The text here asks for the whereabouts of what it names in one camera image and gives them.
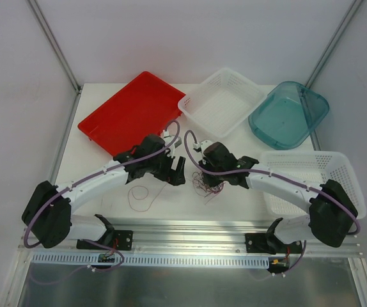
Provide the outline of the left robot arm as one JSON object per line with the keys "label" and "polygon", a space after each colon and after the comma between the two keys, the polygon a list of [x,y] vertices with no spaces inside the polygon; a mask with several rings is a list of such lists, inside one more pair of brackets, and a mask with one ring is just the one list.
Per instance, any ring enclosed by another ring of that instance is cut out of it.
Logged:
{"label": "left robot arm", "polygon": [[82,179],[61,185],[48,180],[39,183],[22,214],[27,226],[25,247],[41,245],[49,249],[64,240],[76,240],[79,249],[120,247],[120,233],[107,218],[101,214],[78,216],[76,211],[90,200],[146,174],[172,186],[183,185],[185,158],[179,157],[176,168],[172,167],[175,149],[181,143],[179,136],[167,132],[162,136],[150,134]]}

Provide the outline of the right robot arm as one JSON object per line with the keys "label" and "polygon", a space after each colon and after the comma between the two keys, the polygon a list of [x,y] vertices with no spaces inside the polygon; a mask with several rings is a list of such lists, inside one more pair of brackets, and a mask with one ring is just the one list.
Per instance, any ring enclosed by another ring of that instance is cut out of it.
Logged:
{"label": "right robot arm", "polygon": [[252,157],[236,158],[220,142],[203,141],[193,149],[202,156],[198,166],[205,185],[216,187],[227,182],[259,190],[304,211],[299,217],[277,218],[258,243],[260,249],[274,254],[309,239],[338,248],[346,236],[359,233],[358,211],[339,182],[328,179],[318,184],[276,173]]}

